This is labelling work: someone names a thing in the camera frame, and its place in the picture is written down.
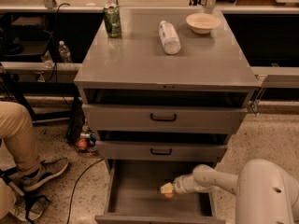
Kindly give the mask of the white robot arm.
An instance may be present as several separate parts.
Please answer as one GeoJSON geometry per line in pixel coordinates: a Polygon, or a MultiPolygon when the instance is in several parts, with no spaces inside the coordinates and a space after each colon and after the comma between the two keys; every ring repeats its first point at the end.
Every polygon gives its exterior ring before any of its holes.
{"type": "Polygon", "coordinates": [[[207,193],[224,189],[235,196],[235,224],[298,224],[299,181],[275,163],[248,161],[236,175],[199,164],[160,187],[173,194],[207,193]]]}

